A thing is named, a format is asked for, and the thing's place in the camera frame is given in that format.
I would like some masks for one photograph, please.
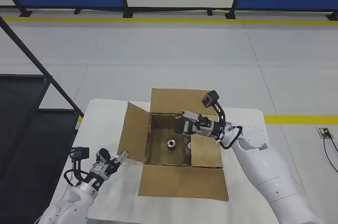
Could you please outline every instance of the open cardboard box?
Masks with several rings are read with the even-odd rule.
[[[143,163],[139,196],[229,200],[220,146],[191,135],[190,161],[184,137],[174,131],[183,110],[215,119],[215,110],[201,104],[208,92],[153,88],[150,112],[128,102],[118,154],[128,151],[128,158]],[[169,139],[177,143],[173,151],[167,149]]]

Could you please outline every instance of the yellow floor line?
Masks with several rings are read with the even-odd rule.
[[[7,22],[140,22],[140,23],[190,23],[190,24],[268,24],[338,26],[338,21],[307,20],[227,20],[224,18],[50,18],[50,17],[3,17]]]
[[[265,115],[266,124],[337,124],[338,115]]]

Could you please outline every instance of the gray floor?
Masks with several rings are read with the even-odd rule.
[[[70,15],[38,11],[34,16]],[[99,12],[81,16],[120,14]],[[276,14],[240,16],[282,19]],[[297,14],[284,19],[324,18],[321,14]],[[338,27],[25,22],[10,25],[83,111],[93,98],[150,101],[151,88],[160,87],[215,89],[223,106],[255,108],[264,114],[338,115]],[[1,29],[0,73],[39,73]],[[52,88],[41,107],[70,108]],[[338,125],[329,127],[338,146]],[[271,144],[286,159],[312,209],[327,223],[338,223],[338,175],[325,158],[315,125],[270,124],[267,130]],[[327,144],[327,148],[338,164],[331,145]]]

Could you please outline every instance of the electrical outlet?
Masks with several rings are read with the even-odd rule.
[[[316,127],[316,129],[317,129],[318,135],[323,139],[323,134],[324,134],[323,130],[325,129],[325,127]],[[330,129],[328,129],[328,131],[331,133],[331,138],[334,139],[332,131]]]

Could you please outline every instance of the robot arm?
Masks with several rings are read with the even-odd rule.
[[[202,99],[206,108],[214,107],[219,115],[218,122],[184,111],[175,131],[215,138],[224,149],[231,147],[246,177],[265,197],[280,224],[323,224],[299,194],[285,161],[266,143],[263,130],[226,122],[218,99],[216,91]]]
[[[74,148],[70,157],[76,162],[84,158],[89,158],[89,148]],[[89,207],[94,203],[99,194],[99,188],[103,182],[109,180],[124,160],[128,157],[128,152],[123,152],[118,158],[111,159],[108,150],[102,148],[96,153],[96,163],[93,164],[89,173],[80,169],[68,170],[64,177],[69,185],[73,186],[66,177],[66,173],[73,171],[79,182],[69,189],[68,197],[49,206],[39,220],[39,224],[86,224]]]

